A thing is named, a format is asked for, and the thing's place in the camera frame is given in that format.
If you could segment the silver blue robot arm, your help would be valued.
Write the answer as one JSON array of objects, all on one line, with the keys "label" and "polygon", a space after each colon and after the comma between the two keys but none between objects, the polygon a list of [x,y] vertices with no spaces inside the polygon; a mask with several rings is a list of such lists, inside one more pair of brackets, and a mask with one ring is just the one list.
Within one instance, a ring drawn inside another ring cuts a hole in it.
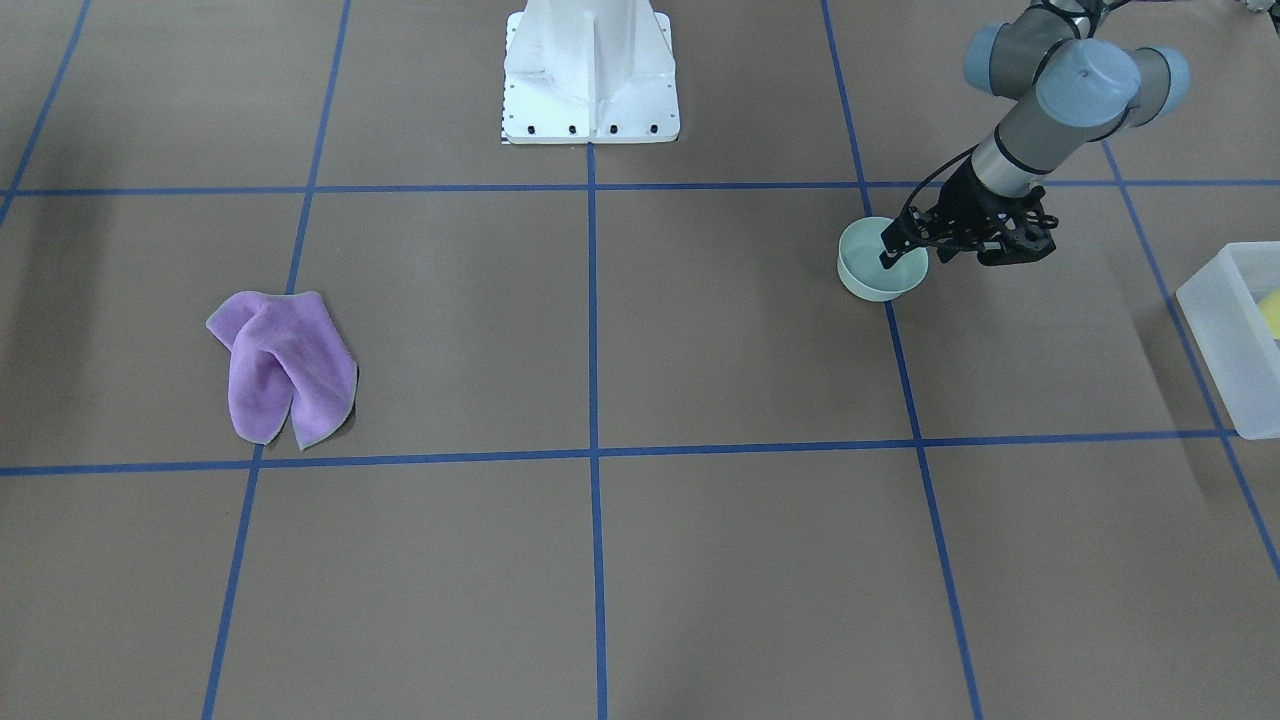
[{"label": "silver blue robot arm", "polygon": [[1043,206],[1044,178],[1078,149],[1166,117],[1190,90],[1175,49],[1124,49],[1097,37],[1108,1],[1033,1],[1010,23],[983,27],[963,63],[965,81],[1012,108],[973,147],[945,163],[932,208],[906,201],[882,232],[879,264],[916,250],[941,263],[973,252],[984,266],[1037,263],[1056,249],[1059,219]]}]

